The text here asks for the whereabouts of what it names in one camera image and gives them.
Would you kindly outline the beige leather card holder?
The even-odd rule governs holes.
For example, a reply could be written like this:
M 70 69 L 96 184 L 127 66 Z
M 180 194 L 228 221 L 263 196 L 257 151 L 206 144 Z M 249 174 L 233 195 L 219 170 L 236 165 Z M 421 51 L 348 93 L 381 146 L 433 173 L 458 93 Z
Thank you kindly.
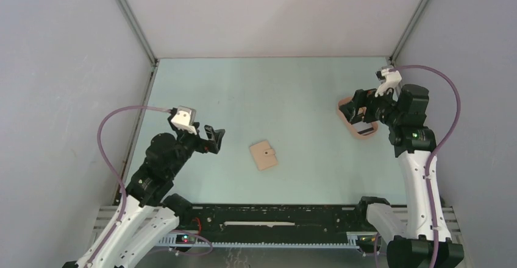
M 251 145 L 249 150 L 259 171 L 264 171 L 279 164 L 276 151 L 267 140 Z

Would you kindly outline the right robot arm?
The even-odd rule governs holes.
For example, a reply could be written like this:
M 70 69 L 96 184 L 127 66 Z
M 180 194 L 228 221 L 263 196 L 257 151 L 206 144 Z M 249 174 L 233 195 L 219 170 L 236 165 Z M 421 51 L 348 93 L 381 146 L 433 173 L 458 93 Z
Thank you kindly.
M 397 99 L 393 90 L 357 90 L 338 103 L 338 114 L 356 136 L 356 124 L 376 122 L 389 129 L 404 180 L 408 218 L 402 222 L 384 199 L 362 198 L 364 208 L 354 214 L 362 230 L 373 227 L 387 243 L 389 267 L 457 267 L 464 259 L 461 244 L 452 241 L 436 182 L 437 143 L 434 132 L 424 125 L 429 92 L 418 85 L 404 85 Z

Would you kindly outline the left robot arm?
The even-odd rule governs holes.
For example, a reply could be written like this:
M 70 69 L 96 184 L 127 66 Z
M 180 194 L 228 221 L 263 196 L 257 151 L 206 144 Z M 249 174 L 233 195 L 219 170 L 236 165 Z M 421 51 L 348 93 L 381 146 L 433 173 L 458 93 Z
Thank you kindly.
M 191 203 L 169 191 L 195 152 L 220 151 L 226 131 L 204 128 L 206 139 L 179 129 L 153 137 L 108 227 L 84 256 L 64 267 L 135 267 L 161 237 L 188 228 L 193 221 Z

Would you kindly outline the pink oval tray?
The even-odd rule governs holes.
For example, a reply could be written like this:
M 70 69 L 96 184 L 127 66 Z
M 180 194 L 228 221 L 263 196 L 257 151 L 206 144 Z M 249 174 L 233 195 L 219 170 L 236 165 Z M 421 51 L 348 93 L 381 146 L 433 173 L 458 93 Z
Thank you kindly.
M 379 126 L 377 121 L 366 123 L 363 121 L 363 114 L 366 110 L 365 107 L 362 107 L 358 110 L 358 116 L 360 118 L 359 122 L 352 124 L 349 122 L 342 111 L 340 111 L 340 106 L 347 104 L 352 100 L 352 97 L 346 97 L 338 102 L 337 107 L 337 115 L 345 124 L 346 128 L 350 131 L 351 135 L 356 139 L 368 139 L 372 137 L 378 130 Z

